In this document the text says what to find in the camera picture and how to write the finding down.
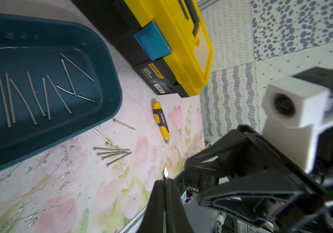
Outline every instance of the tiled floor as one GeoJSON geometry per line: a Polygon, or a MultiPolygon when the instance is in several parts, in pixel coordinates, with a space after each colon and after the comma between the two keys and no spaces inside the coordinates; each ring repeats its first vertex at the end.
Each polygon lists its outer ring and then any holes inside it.
{"type": "Polygon", "coordinates": [[[238,124],[262,131],[269,83],[314,66],[333,69],[333,0],[221,0],[202,16],[215,54],[200,95],[212,142],[238,124]],[[256,109],[246,117],[248,103],[256,109]]]}
{"type": "MultiPolygon", "coordinates": [[[[261,103],[266,87],[271,82],[315,66],[333,69],[333,42],[257,61],[254,66],[257,77],[258,101],[261,103]]],[[[258,106],[258,109],[259,130],[262,132],[266,114],[261,106],[258,106]]]]}
{"type": "Polygon", "coordinates": [[[333,0],[250,4],[256,60],[333,42],[333,0]]]}

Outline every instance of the steel nail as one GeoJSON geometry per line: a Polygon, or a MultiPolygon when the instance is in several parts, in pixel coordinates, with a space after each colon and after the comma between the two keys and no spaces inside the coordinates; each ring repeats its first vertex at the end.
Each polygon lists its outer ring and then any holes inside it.
{"type": "Polygon", "coordinates": [[[117,150],[121,150],[121,151],[130,151],[130,149],[121,149],[121,148],[115,147],[115,146],[113,146],[113,145],[111,145],[111,144],[107,144],[107,145],[109,145],[110,147],[115,148],[115,149],[117,149],[117,150]]]}
{"type": "Polygon", "coordinates": [[[130,154],[131,154],[131,152],[126,153],[125,155],[121,156],[120,158],[117,158],[117,159],[115,159],[114,161],[107,163],[106,166],[109,167],[111,164],[113,164],[113,163],[119,161],[120,159],[122,159],[122,158],[124,158],[124,157],[126,157],[126,156],[128,156],[128,155],[130,155],[130,154]]]}
{"type": "Polygon", "coordinates": [[[7,93],[9,94],[9,104],[10,104],[10,110],[11,110],[11,122],[15,123],[16,120],[15,120],[15,113],[14,113],[13,98],[11,96],[9,75],[7,73],[5,73],[5,77],[6,77],[7,93]]]}
{"type": "Polygon", "coordinates": [[[96,129],[93,128],[93,130],[94,130],[97,134],[99,134],[99,136],[101,136],[104,140],[106,140],[106,142],[108,143],[108,145],[111,145],[111,143],[110,143],[105,137],[103,137],[103,135],[101,135],[96,129]]]}
{"type": "Polygon", "coordinates": [[[110,157],[118,156],[118,155],[125,154],[125,153],[127,153],[127,152],[125,151],[125,152],[121,152],[121,153],[117,153],[117,154],[111,154],[108,156],[103,156],[101,159],[104,160],[105,158],[110,158],[110,157]]]}
{"type": "MultiPolygon", "coordinates": [[[[57,88],[59,88],[60,90],[63,90],[63,91],[65,91],[65,92],[67,92],[67,93],[70,93],[70,94],[74,95],[74,93],[72,93],[72,92],[70,92],[70,91],[67,91],[66,89],[64,89],[64,88],[62,88],[62,87],[60,87],[60,86],[58,86],[57,84],[54,84],[54,85],[55,85],[57,88]]],[[[82,99],[92,101],[93,103],[95,102],[95,100],[91,100],[91,99],[88,99],[88,98],[85,98],[85,97],[83,97],[83,96],[79,96],[79,95],[77,95],[77,96],[80,97],[80,98],[82,98],[82,99]]]]}
{"type": "Polygon", "coordinates": [[[131,128],[131,129],[136,130],[135,128],[133,128],[133,127],[131,127],[131,126],[128,126],[127,124],[124,124],[124,123],[121,123],[121,122],[117,121],[115,118],[113,118],[113,121],[116,122],[116,123],[122,124],[123,126],[126,126],[126,127],[128,127],[128,128],[131,128]]]}
{"type": "Polygon", "coordinates": [[[69,82],[70,82],[70,84],[71,84],[71,87],[72,87],[73,93],[74,93],[75,96],[77,96],[76,91],[75,91],[75,89],[74,89],[74,87],[73,87],[73,83],[72,83],[71,77],[70,77],[70,75],[68,74],[68,70],[67,70],[67,68],[66,68],[66,64],[64,63],[63,59],[61,59],[61,61],[62,61],[62,63],[63,63],[64,70],[66,71],[66,74],[67,74],[68,80],[69,80],[69,82]]]}
{"type": "Polygon", "coordinates": [[[44,77],[42,78],[42,83],[43,83],[43,92],[45,93],[46,107],[48,108],[48,120],[51,120],[49,100],[48,100],[48,94],[47,94],[47,91],[46,91],[46,84],[45,84],[45,78],[44,77]]]}
{"type": "Polygon", "coordinates": [[[35,119],[35,117],[33,116],[33,113],[32,113],[32,111],[30,110],[29,105],[28,105],[26,99],[24,98],[23,94],[20,92],[19,88],[16,86],[16,84],[14,83],[14,81],[13,81],[11,78],[9,78],[9,79],[10,79],[11,84],[15,87],[16,91],[19,93],[20,97],[22,98],[22,100],[23,100],[23,102],[24,102],[24,105],[27,107],[27,109],[28,109],[28,111],[29,111],[29,114],[30,114],[30,116],[32,117],[33,124],[37,124],[36,119],[35,119]]]}
{"type": "Polygon", "coordinates": [[[122,152],[120,150],[114,150],[114,149],[108,149],[108,148],[102,148],[102,147],[94,147],[95,151],[117,151],[117,152],[122,152]]]}
{"type": "Polygon", "coordinates": [[[68,110],[68,112],[69,112],[70,114],[72,114],[70,108],[68,108],[68,106],[66,105],[66,102],[63,100],[63,98],[62,98],[62,96],[60,96],[60,94],[59,94],[57,88],[54,86],[54,83],[52,82],[51,78],[50,78],[48,75],[46,75],[46,77],[48,77],[48,79],[49,79],[49,81],[50,81],[52,87],[54,88],[55,92],[56,92],[57,95],[59,96],[59,99],[62,101],[62,103],[64,104],[64,106],[65,106],[66,109],[68,110]]]}
{"type": "Polygon", "coordinates": [[[111,152],[97,153],[97,156],[104,156],[104,155],[107,155],[107,154],[120,154],[122,152],[123,151],[121,151],[121,152],[113,152],[113,151],[111,151],[111,152]]]}
{"type": "Polygon", "coordinates": [[[84,75],[86,75],[88,78],[90,78],[91,81],[94,81],[94,79],[92,79],[89,75],[87,75],[87,73],[85,73],[83,70],[81,70],[78,66],[76,66],[75,63],[73,63],[70,59],[68,59],[65,55],[63,55],[62,53],[60,53],[60,55],[62,55],[65,59],[67,59],[67,61],[69,61],[73,66],[75,66],[79,71],[81,71],[84,75]]]}
{"type": "Polygon", "coordinates": [[[3,90],[3,85],[2,85],[1,78],[0,78],[0,89],[1,89],[2,101],[3,101],[3,104],[4,104],[4,108],[5,108],[7,127],[10,128],[12,126],[11,126],[11,122],[10,122],[9,110],[7,109],[6,97],[5,97],[5,92],[3,90]]]}
{"type": "Polygon", "coordinates": [[[36,91],[35,91],[35,88],[33,87],[32,79],[30,78],[28,70],[27,70],[27,76],[28,76],[28,81],[29,81],[30,88],[32,90],[33,96],[35,97],[35,100],[36,100],[36,103],[38,105],[38,108],[40,109],[42,115],[46,116],[46,113],[43,111],[43,109],[42,109],[42,107],[40,105],[40,102],[38,101],[38,98],[37,98],[37,95],[36,95],[36,91]]]}

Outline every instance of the gray spotted tile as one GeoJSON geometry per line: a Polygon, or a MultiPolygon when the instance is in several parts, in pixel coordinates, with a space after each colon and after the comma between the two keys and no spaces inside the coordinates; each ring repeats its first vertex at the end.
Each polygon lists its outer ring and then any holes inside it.
{"type": "Polygon", "coordinates": [[[253,0],[256,60],[333,42],[333,0],[253,0]]]}

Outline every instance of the teal plastic bin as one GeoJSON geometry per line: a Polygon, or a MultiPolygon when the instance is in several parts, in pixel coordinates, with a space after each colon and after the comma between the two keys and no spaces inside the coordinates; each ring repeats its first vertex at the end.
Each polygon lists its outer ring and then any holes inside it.
{"type": "Polygon", "coordinates": [[[121,88],[106,45],[94,31],[77,23],[0,14],[0,77],[9,103],[5,72],[24,95],[37,124],[33,124],[22,99],[11,85],[16,123],[8,128],[0,91],[0,170],[107,121],[121,105],[121,88]],[[69,114],[45,79],[51,112],[51,120],[48,120],[36,104],[27,71],[38,100],[47,113],[43,76],[49,75],[55,84],[73,92],[61,59],[66,64],[76,93],[95,102],[58,89],[72,111],[69,114]]]}

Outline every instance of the table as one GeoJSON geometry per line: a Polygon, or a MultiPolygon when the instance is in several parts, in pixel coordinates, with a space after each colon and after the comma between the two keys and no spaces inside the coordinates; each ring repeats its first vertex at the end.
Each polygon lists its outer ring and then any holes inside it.
{"type": "MultiPolygon", "coordinates": [[[[0,13],[79,22],[97,32],[69,0],[0,0],[0,13]]],[[[122,88],[116,115],[132,130],[113,121],[96,129],[132,154],[106,167],[94,146],[105,141],[84,132],[32,158],[0,171],[0,233],[120,231],[148,202],[164,167],[171,177],[185,160],[202,150],[199,96],[157,96],[104,38],[122,88]],[[151,103],[159,101],[170,130],[164,143],[151,103]]]]}

